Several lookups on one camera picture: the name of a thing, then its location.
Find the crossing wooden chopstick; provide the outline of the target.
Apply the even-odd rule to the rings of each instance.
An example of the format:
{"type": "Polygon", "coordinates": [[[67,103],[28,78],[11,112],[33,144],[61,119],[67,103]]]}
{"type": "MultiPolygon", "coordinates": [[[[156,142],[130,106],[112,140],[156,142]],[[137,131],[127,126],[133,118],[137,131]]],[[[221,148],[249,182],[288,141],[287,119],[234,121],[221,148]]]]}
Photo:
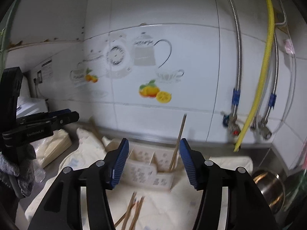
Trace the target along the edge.
{"type": "Polygon", "coordinates": [[[131,212],[132,208],[135,206],[136,203],[136,194],[137,192],[133,192],[132,197],[130,199],[128,208],[126,212],[115,222],[114,227],[116,228],[125,218],[128,212],[131,212]]]}

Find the lone wooden chopstick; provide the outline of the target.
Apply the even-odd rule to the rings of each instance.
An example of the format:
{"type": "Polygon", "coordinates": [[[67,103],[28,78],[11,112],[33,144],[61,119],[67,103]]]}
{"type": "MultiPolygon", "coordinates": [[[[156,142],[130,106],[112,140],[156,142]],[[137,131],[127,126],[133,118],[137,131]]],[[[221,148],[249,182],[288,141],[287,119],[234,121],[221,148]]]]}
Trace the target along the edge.
{"type": "Polygon", "coordinates": [[[177,140],[176,140],[175,149],[174,149],[174,152],[173,152],[173,155],[172,155],[171,163],[169,165],[168,172],[171,172],[173,170],[173,166],[174,166],[176,156],[177,156],[177,152],[178,152],[178,148],[179,148],[179,143],[180,143],[182,133],[183,133],[183,130],[184,130],[184,126],[185,126],[185,122],[186,122],[186,117],[187,117],[187,114],[184,114],[183,119],[182,119],[182,123],[181,123],[181,127],[180,127],[180,131],[178,133],[178,137],[177,137],[177,140]]]}

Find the bagged disposable chopsticks pack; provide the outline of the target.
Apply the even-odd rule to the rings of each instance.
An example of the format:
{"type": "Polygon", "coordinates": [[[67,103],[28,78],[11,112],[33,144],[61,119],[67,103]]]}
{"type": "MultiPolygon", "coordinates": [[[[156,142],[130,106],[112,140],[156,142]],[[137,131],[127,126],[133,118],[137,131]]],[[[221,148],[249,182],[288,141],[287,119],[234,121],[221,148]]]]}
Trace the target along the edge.
{"type": "Polygon", "coordinates": [[[70,146],[72,141],[69,134],[63,130],[55,130],[52,136],[32,142],[36,153],[36,159],[42,168],[58,158],[70,146]]]}

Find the steel saucepan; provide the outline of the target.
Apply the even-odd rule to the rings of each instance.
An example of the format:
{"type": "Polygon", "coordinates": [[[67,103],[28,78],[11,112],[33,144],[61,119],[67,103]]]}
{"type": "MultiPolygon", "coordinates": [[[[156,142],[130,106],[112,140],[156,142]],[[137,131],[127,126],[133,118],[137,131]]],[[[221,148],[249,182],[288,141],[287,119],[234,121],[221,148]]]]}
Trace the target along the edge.
{"type": "Polygon", "coordinates": [[[285,186],[281,177],[267,169],[256,170],[252,179],[261,191],[272,213],[279,213],[285,203],[285,186]]]}

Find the white quilted patterned mat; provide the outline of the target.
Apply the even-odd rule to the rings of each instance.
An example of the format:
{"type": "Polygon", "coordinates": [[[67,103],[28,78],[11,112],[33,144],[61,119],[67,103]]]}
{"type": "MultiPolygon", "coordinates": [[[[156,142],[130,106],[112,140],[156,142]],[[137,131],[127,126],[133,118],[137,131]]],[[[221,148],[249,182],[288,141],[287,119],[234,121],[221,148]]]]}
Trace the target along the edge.
{"type": "MultiPolygon", "coordinates": [[[[89,167],[94,161],[106,156],[106,149],[102,143],[89,131],[82,128],[77,129],[78,148],[63,159],[58,167],[56,176],[50,178],[45,183],[42,191],[34,198],[25,211],[28,222],[31,222],[35,211],[42,201],[47,189],[64,167],[70,166],[74,170],[89,167]]],[[[163,147],[153,144],[138,143],[129,141],[130,152],[123,177],[119,185],[112,191],[107,191],[107,197],[111,209],[111,215],[117,222],[126,212],[133,192],[137,191],[136,198],[145,197],[142,208],[136,222],[135,229],[192,229],[193,221],[196,220],[196,213],[200,206],[201,192],[197,192],[189,184],[188,177],[184,171],[181,158],[178,156],[176,168],[172,174],[161,173],[155,180],[160,185],[141,185],[141,183],[129,183],[125,180],[128,171],[133,171],[134,178],[146,178],[148,175],[142,174],[137,168],[145,168],[152,160],[159,164],[168,161],[166,154],[173,154],[174,148],[163,147]]],[[[239,157],[210,157],[212,161],[220,165],[221,168],[235,170],[243,166],[251,173],[253,171],[252,159],[248,156],[239,157]]]]}

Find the chrome angle valve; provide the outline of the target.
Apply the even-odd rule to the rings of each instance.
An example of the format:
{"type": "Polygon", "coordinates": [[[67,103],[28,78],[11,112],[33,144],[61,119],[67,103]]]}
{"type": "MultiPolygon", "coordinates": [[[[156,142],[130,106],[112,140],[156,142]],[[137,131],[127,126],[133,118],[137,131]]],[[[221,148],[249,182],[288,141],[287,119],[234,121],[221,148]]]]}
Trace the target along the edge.
{"type": "Polygon", "coordinates": [[[254,132],[258,132],[258,134],[263,137],[264,140],[269,140],[272,136],[272,132],[267,127],[267,119],[265,118],[258,121],[258,118],[255,117],[250,129],[254,132]]]}

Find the pink bottle brush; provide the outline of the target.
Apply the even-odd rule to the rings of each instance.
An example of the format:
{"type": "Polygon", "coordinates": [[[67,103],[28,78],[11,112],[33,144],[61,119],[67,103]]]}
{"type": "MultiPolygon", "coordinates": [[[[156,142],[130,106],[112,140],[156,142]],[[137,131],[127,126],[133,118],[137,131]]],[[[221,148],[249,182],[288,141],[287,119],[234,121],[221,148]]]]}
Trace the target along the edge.
{"type": "Polygon", "coordinates": [[[306,149],[307,149],[307,139],[305,139],[303,143],[303,149],[301,153],[300,167],[302,170],[305,169],[306,166],[306,149]]]}

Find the beige plastic utensil holder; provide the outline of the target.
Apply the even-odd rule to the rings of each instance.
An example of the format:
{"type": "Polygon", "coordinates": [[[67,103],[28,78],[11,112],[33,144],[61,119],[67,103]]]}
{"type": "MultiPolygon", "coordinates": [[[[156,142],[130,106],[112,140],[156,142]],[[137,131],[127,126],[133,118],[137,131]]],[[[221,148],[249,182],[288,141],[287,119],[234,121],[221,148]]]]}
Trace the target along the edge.
{"type": "Polygon", "coordinates": [[[130,141],[121,180],[131,186],[170,191],[175,174],[169,170],[174,149],[130,141]]]}

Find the white thin water tube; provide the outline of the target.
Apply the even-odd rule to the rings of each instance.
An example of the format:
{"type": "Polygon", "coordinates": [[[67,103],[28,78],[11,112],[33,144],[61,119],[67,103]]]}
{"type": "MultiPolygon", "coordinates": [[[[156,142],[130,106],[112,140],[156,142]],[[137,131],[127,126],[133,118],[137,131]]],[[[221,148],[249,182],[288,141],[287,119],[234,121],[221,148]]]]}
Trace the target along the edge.
{"type": "MultiPolygon", "coordinates": [[[[294,88],[295,88],[295,52],[291,43],[290,39],[286,39],[284,41],[285,45],[284,45],[284,49],[286,51],[286,54],[290,57],[290,83],[289,83],[289,91],[288,91],[288,97],[287,97],[287,102],[285,105],[285,110],[283,113],[283,117],[278,125],[278,127],[272,132],[272,135],[277,133],[277,131],[279,131],[279,129],[281,128],[281,126],[283,125],[283,123],[286,120],[286,117],[288,116],[290,107],[292,105],[292,101],[293,101],[293,97],[294,97],[294,88]]],[[[268,99],[268,103],[264,112],[263,117],[259,116],[259,111],[262,105],[262,100],[263,98],[261,98],[261,103],[259,105],[259,108],[257,110],[257,113],[255,115],[255,117],[258,118],[258,121],[260,121],[262,118],[267,119],[267,123],[268,123],[268,118],[270,116],[271,111],[274,109],[274,106],[276,105],[276,99],[277,99],[277,87],[278,87],[278,79],[279,79],[279,46],[278,46],[278,40],[277,40],[277,36],[276,33],[274,33],[274,43],[273,43],[273,48],[274,48],[274,54],[275,54],[275,61],[274,61],[274,65],[273,65],[273,74],[272,74],[272,87],[271,87],[271,93],[270,93],[270,97],[268,99]]]]}

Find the wall power socket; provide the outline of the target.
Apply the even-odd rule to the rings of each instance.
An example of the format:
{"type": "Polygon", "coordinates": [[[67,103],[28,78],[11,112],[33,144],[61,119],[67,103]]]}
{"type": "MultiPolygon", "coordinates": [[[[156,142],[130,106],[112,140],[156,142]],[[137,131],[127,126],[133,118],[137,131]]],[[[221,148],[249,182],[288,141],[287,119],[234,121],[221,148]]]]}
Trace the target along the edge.
{"type": "Polygon", "coordinates": [[[39,70],[37,72],[37,77],[36,77],[36,84],[41,84],[43,82],[43,76],[42,76],[42,71],[39,70]]]}

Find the red handled angle valve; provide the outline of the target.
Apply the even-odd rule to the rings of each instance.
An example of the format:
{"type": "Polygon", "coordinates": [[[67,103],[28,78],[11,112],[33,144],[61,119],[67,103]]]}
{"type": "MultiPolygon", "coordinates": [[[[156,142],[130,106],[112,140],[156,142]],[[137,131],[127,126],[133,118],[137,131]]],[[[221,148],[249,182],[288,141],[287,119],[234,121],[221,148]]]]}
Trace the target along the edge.
{"type": "Polygon", "coordinates": [[[225,112],[221,112],[221,114],[223,115],[223,127],[227,129],[231,136],[239,136],[241,129],[237,124],[237,114],[226,114],[225,112]]]}

